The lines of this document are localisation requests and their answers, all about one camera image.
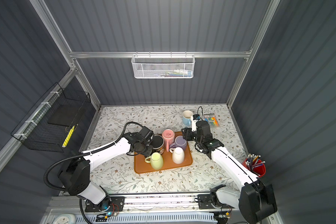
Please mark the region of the black mug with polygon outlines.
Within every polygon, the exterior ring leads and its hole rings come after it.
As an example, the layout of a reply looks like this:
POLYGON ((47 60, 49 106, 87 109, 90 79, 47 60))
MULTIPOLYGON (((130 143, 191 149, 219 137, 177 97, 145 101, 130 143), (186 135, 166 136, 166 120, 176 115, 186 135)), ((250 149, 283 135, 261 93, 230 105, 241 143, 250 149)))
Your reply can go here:
POLYGON ((152 152, 158 152, 159 154, 164 153, 164 139, 161 135, 155 135, 151 142, 152 152))

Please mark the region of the light blue mug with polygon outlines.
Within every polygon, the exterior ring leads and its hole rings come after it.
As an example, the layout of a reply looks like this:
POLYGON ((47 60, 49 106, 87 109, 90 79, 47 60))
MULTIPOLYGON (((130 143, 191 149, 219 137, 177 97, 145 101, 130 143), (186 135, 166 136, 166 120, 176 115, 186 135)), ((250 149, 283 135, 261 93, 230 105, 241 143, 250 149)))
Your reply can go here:
POLYGON ((187 127, 191 126, 191 117, 193 116, 193 112, 190 110, 183 111, 182 113, 182 121, 183 124, 187 127))

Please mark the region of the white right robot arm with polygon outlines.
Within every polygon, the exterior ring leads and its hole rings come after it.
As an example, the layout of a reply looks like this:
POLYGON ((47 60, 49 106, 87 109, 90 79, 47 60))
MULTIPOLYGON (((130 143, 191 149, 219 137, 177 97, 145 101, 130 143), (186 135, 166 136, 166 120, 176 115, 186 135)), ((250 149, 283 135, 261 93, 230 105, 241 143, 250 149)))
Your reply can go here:
POLYGON ((191 128, 183 128, 182 135, 186 141, 195 142, 196 150, 218 164, 238 187, 238 190, 225 185, 212 188, 209 202, 213 207, 229 205, 239 209, 249 224, 256 224, 277 212, 272 185, 264 184, 256 174, 235 159, 221 141, 213 138, 207 121, 200 120, 191 128))

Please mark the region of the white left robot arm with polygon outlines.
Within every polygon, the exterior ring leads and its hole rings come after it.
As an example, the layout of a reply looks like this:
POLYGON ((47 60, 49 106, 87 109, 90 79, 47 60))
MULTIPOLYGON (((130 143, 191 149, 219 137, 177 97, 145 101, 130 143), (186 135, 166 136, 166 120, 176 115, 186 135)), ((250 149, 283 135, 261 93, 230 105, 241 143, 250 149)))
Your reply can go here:
POLYGON ((123 133, 109 144, 82 152, 81 157, 64 161, 58 178, 71 196, 87 199, 95 205, 109 204, 109 195, 90 180, 90 173, 101 164, 123 154, 135 153, 148 157, 153 152, 150 145, 154 132, 142 126, 139 132, 123 133))

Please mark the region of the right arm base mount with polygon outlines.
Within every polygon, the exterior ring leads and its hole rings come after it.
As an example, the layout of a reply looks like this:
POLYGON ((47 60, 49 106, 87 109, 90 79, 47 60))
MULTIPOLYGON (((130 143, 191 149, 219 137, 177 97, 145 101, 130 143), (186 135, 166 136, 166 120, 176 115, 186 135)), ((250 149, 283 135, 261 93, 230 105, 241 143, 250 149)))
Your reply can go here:
POLYGON ((208 210, 208 209, 235 209, 235 207, 220 203, 216 197, 212 196, 211 194, 198 194, 194 198, 194 202, 198 203, 198 207, 201 210, 208 210))

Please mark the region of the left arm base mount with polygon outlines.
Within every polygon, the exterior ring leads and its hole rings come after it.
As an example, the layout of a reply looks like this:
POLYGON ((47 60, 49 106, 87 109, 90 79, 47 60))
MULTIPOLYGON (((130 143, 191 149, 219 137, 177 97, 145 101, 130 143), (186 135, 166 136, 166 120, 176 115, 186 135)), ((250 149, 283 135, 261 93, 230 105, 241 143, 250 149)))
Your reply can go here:
POLYGON ((85 203, 85 212, 121 212, 125 199, 125 197, 106 197, 99 204, 94 204, 88 200, 85 203))

